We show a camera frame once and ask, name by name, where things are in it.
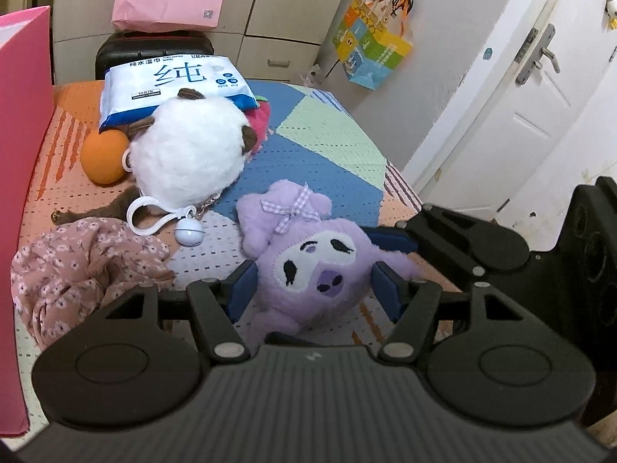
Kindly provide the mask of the white fluffy plush toy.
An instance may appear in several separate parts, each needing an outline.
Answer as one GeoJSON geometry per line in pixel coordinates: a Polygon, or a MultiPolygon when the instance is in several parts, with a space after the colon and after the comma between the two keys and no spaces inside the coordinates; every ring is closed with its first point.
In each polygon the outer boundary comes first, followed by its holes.
{"type": "Polygon", "coordinates": [[[230,99],[187,88],[129,124],[126,135],[129,166],[141,196],[170,209],[220,196],[260,142],[230,99]]]}

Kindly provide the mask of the blue white wet wipes pack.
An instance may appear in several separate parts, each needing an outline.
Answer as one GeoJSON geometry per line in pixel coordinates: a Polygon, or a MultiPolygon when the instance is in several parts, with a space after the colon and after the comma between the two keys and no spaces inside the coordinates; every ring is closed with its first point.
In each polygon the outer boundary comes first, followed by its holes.
{"type": "Polygon", "coordinates": [[[99,101],[99,129],[107,131],[154,113],[182,89],[230,99],[243,111],[258,107],[245,78],[226,56],[173,54],[110,68],[99,101]]]}

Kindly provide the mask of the orange ball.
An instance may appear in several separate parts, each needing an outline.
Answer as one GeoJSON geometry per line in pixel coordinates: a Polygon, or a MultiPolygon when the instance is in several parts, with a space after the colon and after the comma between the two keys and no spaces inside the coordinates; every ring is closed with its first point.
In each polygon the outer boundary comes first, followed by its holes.
{"type": "Polygon", "coordinates": [[[81,165],[85,175],[94,184],[108,186],[125,175],[122,156],[129,147],[123,131],[92,131],[81,150],[81,165]]]}

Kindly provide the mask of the pink cardboard box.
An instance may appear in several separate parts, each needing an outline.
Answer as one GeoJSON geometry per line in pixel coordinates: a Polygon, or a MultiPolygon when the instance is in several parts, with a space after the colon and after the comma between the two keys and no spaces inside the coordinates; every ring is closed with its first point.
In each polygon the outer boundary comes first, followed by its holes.
{"type": "Polygon", "coordinates": [[[54,112],[50,8],[1,17],[1,435],[29,428],[22,393],[10,293],[10,262],[35,163],[54,112]]]}

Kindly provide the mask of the purple plush toy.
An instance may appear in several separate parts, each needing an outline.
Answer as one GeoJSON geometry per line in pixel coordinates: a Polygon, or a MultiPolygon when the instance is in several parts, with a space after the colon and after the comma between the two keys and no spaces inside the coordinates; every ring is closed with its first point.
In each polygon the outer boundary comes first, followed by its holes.
{"type": "Polygon", "coordinates": [[[236,213],[244,253],[257,267],[253,349],[271,332],[295,336],[350,311],[367,296],[379,261],[401,278],[421,275],[406,253],[383,250],[353,221],[332,218],[330,198],[307,184],[279,180],[242,196],[236,213]]]}

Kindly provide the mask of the black suitcase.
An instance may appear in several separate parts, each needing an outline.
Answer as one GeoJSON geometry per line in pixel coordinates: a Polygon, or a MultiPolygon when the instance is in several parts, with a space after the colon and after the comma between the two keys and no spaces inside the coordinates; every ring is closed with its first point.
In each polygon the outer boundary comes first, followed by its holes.
{"type": "Polygon", "coordinates": [[[107,38],[95,58],[95,78],[105,78],[107,71],[118,65],[135,61],[151,60],[174,54],[209,54],[214,48],[204,32],[178,30],[147,34],[140,31],[119,31],[107,38]]]}

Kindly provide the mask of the pink strawberry plush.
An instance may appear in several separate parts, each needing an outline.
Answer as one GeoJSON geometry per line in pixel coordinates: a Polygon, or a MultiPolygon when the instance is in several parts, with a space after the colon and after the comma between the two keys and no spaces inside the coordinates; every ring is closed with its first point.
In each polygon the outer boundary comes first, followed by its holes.
{"type": "Polygon", "coordinates": [[[247,117],[251,128],[256,133],[257,142],[252,149],[252,153],[256,154],[263,143],[268,139],[269,124],[271,116],[271,106],[269,100],[263,96],[257,96],[257,107],[253,109],[245,110],[245,116],[247,117]]]}

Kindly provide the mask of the colourful gift bag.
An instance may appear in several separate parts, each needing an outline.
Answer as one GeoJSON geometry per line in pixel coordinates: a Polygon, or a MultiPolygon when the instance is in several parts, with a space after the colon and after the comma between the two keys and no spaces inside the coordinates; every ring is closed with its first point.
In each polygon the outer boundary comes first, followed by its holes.
{"type": "Polygon", "coordinates": [[[332,36],[346,78],[368,90],[413,49],[410,16],[415,0],[352,0],[332,36]]]}

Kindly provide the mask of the beige wardrobe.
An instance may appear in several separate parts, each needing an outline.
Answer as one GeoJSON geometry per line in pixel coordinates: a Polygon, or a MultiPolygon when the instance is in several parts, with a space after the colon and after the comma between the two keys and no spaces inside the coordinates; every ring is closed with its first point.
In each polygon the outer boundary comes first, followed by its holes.
{"type": "MultiPolygon", "coordinates": [[[[94,78],[97,50],[112,35],[114,0],[53,0],[56,81],[94,78]]],[[[216,53],[248,79],[295,81],[310,69],[341,0],[223,0],[209,32],[216,53]]]]}

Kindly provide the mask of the white door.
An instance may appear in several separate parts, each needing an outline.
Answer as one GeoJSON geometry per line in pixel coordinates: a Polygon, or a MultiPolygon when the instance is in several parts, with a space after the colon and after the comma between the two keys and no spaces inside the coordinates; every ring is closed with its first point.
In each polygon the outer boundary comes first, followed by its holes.
{"type": "Polygon", "coordinates": [[[607,0],[556,0],[521,63],[511,67],[450,156],[419,193],[425,202],[491,220],[564,137],[599,86],[616,46],[607,0]],[[516,84],[547,25],[550,61],[516,84]]]}

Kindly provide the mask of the pink floral cloth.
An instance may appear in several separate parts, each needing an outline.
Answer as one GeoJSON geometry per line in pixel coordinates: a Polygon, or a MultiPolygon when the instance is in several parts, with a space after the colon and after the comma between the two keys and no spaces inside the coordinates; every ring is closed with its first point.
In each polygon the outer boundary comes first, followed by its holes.
{"type": "Polygon", "coordinates": [[[117,218],[83,218],[21,247],[10,265],[17,314],[48,348],[134,286],[168,287],[169,247],[117,218]]]}

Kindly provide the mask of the white clip with ball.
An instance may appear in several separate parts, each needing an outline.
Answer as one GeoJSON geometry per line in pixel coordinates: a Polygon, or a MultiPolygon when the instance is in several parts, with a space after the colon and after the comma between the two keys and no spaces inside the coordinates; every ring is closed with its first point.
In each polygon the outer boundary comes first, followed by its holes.
{"type": "Polygon", "coordinates": [[[170,208],[152,196],[140,196],[130,204],[126,211],[126,222],[132,232],[139,236],[152,236],[169,223],[175,223],[174,238],[182,247],[193,248],[201,245],[205,230],[197,218],[197,207],[186,206],[178,209],[170,208]],[[134,223],[136,212],[145,207],[153,206],[164,212],[161,218],[145,229],[138,228],[134,223]]]}

